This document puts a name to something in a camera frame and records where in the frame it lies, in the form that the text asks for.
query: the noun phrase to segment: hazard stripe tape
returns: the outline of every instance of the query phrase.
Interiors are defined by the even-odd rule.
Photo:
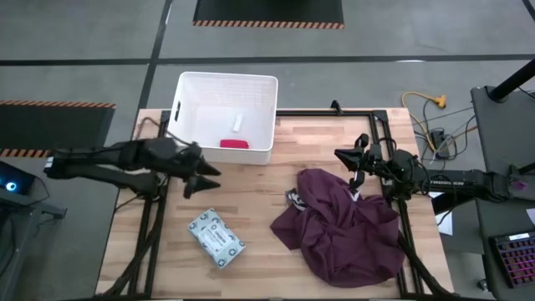
[[[196,20],[193,26],[201,27],[254,27],[254,28],[306,28],[306,29],[344,29],[342,23],[332,22],[279,22],[279,21],[215,21]]]
[[[35,100],[0,100],[0,105],[26,105],[26,106],[57,106],[57,107],[90,107],[115,109],[116,104],[86,103],[73,101],[35,101]]]
[[[0,149],[0,157],[44,158],[50,150]]]

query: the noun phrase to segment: maroon cloth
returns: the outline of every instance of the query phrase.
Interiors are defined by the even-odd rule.
[[[290,250],[301,248],[316,276],[341,288],[382,283],[401,269],[398,214],[382,196],[359,196],[320,169],[298,173],[298,193],[308,206],[290,206],[273,222],[275,235]]]

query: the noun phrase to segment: concrete floor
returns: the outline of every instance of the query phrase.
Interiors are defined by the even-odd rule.
[[[165,0],[0,0],[0,61],[148,59],[164,4]],[[471,107],[471,87],[498,84],[526,63],[506,60],[508,54],[535,54],[535,23],[521,0],[344,0],[344,31],[194,28],[194,8],[193,0],[172,3],[161,58],[491,54],[504,60],[160,65],[148,108],[171,106],[182,72],[209,71],[276,76],[281,108],[321,108],[332,99],[344,107],[397,107],[407,90],[446,94],[446,109],[428,106],[432,118]],[[111,144],[130,137],[147,69],[144,64],[3,66],[0,99],[116,103],[107,140]],[[535,81],[524,88],[535,89]],[[423,104],[422,99],[409,100],[419,117]],[[431,121],[430,127],[451,132],[472,115],[468,110]],[[467,151],[446,169],[484,169],[476,131],[469,134],[468,143]],[[42,175],[43,161],[6,161]],[[17,300],[88,297],[94,292],[117,190],[83,179],[68,185],[45,181],[50,202],[68,207],[69,214],[36,237]],[[476,218],[475,213],[459,216]],[[475,288],[477,279],[484,277],[481,259],[459,253],[456,247],[445,248],[456,291],[490,298]]]

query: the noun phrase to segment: butcher block tabletop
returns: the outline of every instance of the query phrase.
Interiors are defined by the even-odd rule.
[[[408,110],[382,110],[387,111],[390,132],[398,148],[418,154]],[[141,110],[134,135],[138,134],[144,117],[159,120],[161,111]],[[157,130],[147,123],[140,138],[156,137]],[[312,274],[300,250],[288,250],[269,228],[287,208],[284,192],[296,186],[299,171],[321,168],[344,179],[352,176],[334,156],[334,149],[352,148],[363,133],[370,135],[368,118],[280,116],[267,166],[214,163],[222,172],[214,177],[221,187],[198,192],[189,200],[182,197],[184,184],[173,178],[167,194],[152,298],[399,297],[395,278],[362,288],[329,286]],[[361,193],[380,195],[379,179],[366,176]],[[133,196],[133,192],[123,190],[117,204]],[[416,252],[442,287],[453,291],[430,199],[413,196],[407,206]],[[217,268],[187,229],[191,221],[209,208],[214,208],[246,244],[245,250],[223,270]],[[134,201],[115,213],[96,293],[109,288],[132,259],[142,211],[143,202]],[[142,268],[140,283],[145,282],[143,271]],[[409,291],[414,292],[407,259],[404,271]]]

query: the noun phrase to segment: black floor mat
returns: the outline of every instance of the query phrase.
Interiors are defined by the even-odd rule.
[[[341,0],[198,0],[195,26],[343,29]]]
[[[0,156],[45,157],[55,147],[104,145],[113,104],[0,101]]]

